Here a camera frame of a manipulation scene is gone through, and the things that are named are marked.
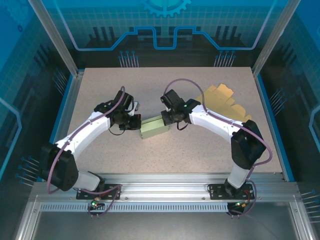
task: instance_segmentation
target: black mounting plate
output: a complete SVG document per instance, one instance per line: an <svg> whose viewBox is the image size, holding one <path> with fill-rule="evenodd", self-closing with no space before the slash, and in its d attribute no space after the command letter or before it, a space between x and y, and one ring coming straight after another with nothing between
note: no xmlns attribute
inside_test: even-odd
<svg viewBox="0 0 320 240"><path fill-rule="evenodd" d="M115 186L117 186L118 184L105 184L104 185L104 190L108 190L108 189L111 189ZM106 195L103 195L101 197L101 200L113 200L116 193L117 193L118 189L116 188L115 190L112 190L111 192L108 192L108 194ZM78 200L93 200L95 197L98 197L99 195L93 195L93 194L90 194L90 193L86 193L84 191L77 191L76 192L76 196L75 198L78 199ZM120 199L120 192L118 194L118 196L116 196L115 200L119 200Z"/></svg>
<svg viewBox="0 0 320 240"><path fill-rule="evenodd" d="M252 193L250 193L250 200L255 199L253 187L249 183L243 185L241 191L236 194L234 198L230 197L226 192L224 184L209 184L207 190L210 193L211 200L247 200L248 196L244 193L244 190L252 191Z"/></svg>

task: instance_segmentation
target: beige table surface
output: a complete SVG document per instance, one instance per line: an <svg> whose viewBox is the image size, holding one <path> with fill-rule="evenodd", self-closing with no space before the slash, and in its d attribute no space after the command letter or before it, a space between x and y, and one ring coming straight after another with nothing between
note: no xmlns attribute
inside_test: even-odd
<svg viewBox="0 0 320 240"><path fill-rule="evenodd" d="M212 84L231 88L235 103L252 115L273 151L272 161L257 167L255 172L282 171L249 67L86 68L69 133L89 117L97 104L114 99L122 85L139 101L137 113L143 120L160 115L165 109L160 97L167 84L178 78L194 80L203 90ZM185 101L200 94L189 82L176 82L172 88ZM111 130L119 133L115 126ZM265 151L258 161L268 156ZM106 131L77 160L79 170L95 173L225 173L231 171L232 165L231 146L222 137L196 125L178 131L175 124L168 132L145 140L138 130L126 131L121 136Z"/></svg>

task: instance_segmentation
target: robotic arm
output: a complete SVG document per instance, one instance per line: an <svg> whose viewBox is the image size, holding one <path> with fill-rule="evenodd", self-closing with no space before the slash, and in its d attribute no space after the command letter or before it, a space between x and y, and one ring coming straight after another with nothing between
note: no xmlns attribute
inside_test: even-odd
<svg viewBox="0 0 320 240"><path fill-rule="evenodd" d="M55 144L48 143L42 147L39 166L39 176L41 178L48 180L55 157L63 145L68 142L53 170L51 183L63 191L77 188L99 192L104 189L104 179L91 172L78 171L76 161L81 152L96 137L107 131L114 124L117 124L119 129L124 131L141 128L141 115L135 114L135 111L139 109L139 103L134 101L134 98L128 93L124 93L123 99L111 113L102 116L116 105L122 94L123 92L120 90L114 100L103 102L96 106L90 117L65 138Z"/></svg>
<svg viewBox="0 0 320 240"><path fill-rule="evenodd" d="M254 136L233 124L243 126L262 138L256 123L251 120L242 123L211 110L207 112L200 102L194 99L185 102L174 90L168 91L160 99L166 106L166 110L161 112L164 125L179 124L182 121L199 125L220 135L231 144L234 165L224 187L228 195L234 198L245 184L253 164L261 157L266 147Z"/></svg>

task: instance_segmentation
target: gear logo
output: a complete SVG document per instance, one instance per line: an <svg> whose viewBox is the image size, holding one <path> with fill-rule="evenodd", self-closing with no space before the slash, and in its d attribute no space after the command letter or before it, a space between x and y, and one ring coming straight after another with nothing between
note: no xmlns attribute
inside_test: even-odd
<svg viewBox="0 0 320 240"><path fill-rule="evenodd" d="M6 7L6 10L18 25L23 25L24 21L27 20L29 14L27 0L0 0L0 5Z"/></svg>
<svg viewBox="0 0 320 240"><path fill-rule="evenodd" d="M186 10L187 4L191 4L191 0L142 0L144 10L149 10L150 14L156 14L157 17L168 15L173 17L174 14L180 14L181 10Z"/></svg>

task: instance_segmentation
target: transparent wall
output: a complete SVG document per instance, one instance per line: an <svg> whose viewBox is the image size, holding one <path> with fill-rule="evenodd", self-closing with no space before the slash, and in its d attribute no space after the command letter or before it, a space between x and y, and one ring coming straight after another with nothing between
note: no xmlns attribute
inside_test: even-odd
<svg viewBox="0 0 320 240"><path fill-rule="evenodd" d="M253 66L287 0L43 2L79 68L239 67Z"/></svg>
<svg viewBox="0 0 320 240"><path fill-rule="evenodd" d="M28 1L0 1L0 32L0 225L13 239L69 72Z"/></svg>
<svg viewBox="0 0 320 240"><path fill-rule="evenodd" d="M260 73L301 193L320 191L319 9L320 1L300 2Z"/></svg>

